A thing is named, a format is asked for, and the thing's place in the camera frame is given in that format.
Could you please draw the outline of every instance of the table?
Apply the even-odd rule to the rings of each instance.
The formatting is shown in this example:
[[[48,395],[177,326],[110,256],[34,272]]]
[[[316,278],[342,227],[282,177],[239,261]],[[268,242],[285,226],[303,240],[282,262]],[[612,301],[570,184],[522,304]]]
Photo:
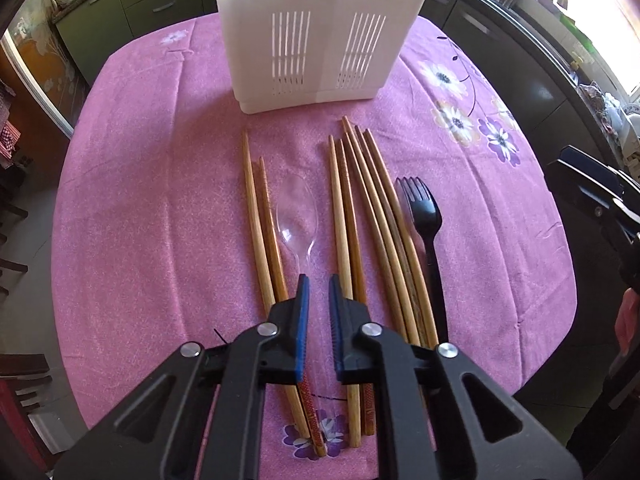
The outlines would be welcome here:
[[[345,392],[330,347],[337,263],[327,136],[340,136],[344,114],[373,130],[392,177],[421,176],[438,200],[450,340],[509,392],[550,356],[576,307],[564,230],[525,137],[464,53],[418,18],[376,99],[246,116],[212,14],[113,54],[69,146],[52,288],[65,368],[89,427],[181,343],[219,345],[263,319],[242,176],[246,127],[273,195],[293,172],[316,197],[307,366],[335,455],[315,460],[270,388],[261,478],[376,476],[373,437],[343,449]],[[371,315],[390,324],[358,193],[356,206]],[[284,258],[293,289],[286,250]]]

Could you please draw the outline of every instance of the window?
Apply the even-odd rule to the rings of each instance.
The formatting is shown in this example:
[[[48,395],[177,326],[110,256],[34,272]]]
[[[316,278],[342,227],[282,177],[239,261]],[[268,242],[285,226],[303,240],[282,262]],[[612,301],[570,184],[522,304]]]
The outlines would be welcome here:
[[[593,43],[622,85],[640,92],[640,17],[628,0],[566,0],[563,12]]]

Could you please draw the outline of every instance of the floor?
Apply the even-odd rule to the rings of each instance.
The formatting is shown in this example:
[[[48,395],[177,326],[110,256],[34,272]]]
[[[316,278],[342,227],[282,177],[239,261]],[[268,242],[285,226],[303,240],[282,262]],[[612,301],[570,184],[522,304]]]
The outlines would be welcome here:
[[[51,297],[51,229],[56,185],[44,175],[28,176],[14,204],[26,209],[25,219],[3,212],[0,232],[8,236],[0,257],[27,264],[25,274],[4,270],[0,285],[9,296],[0,298],[0,352],[43,353],[51,368],[51,384],[40,390],[41,408],[52,441],[63,448],[86,432],[62,364]]]
[[[596,225],[564,203],[558,210],[574,262],[578,309],[558,350],[515,398],[566,444],[618,354],[613,327],[626,286],[618,259]]]
[[[60,442],[74,442],[86,431],[62,365],[50,286],[52,216],[56,186],[34,174],[28,177],[16,205],[29,211],[21,220],[3,214],[0,232],[8,241],[0,257],[29,266],[22,275],[6,270],[0,285],[0,352],[42,352],[54,380],[43,391],[41,413],[49,414]],[[600,392],[617,353],[613,322],[625,287],[618,277],[615,254],[597,229],[571,208],[559,204],[572,251],[578,286],[578,313],[560,348],[516,394],[516,398],[566,443]]]

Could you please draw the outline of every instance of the person's hand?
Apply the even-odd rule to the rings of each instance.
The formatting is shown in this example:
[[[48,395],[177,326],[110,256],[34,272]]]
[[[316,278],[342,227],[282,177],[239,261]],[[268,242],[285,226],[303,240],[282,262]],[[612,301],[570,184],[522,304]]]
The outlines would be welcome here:
[[[636,335],[638,325],[638,309],[640,308],[640,296],[632,288],[628,288],[622,296],[622,304],[616,318],[616,337],[622,350],[622,355],[629,352],[631,341]]]

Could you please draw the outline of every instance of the metal screw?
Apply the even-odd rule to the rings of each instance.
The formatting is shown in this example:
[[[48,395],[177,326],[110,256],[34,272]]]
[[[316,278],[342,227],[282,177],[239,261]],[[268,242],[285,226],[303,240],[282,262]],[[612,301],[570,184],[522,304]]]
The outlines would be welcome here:
[[[273,323],[260,323],[258,325],[258,334],[263,335],[265,337],[270,335],[276,335],[278,333],[278,327]]]
[[[458,355],[458,348],[451,343],[442,343],[438,346],[438,354],[447,359],[451,359]]]
[[[365,323],[361,330],[364,335],[371,337],[378,337],[382,334],[382,327],[378,323]]]
[[[202,347],[194,341],[189,341],[180,347],[180,353],[183,357],[196,357],[200,355],[201,350]]]

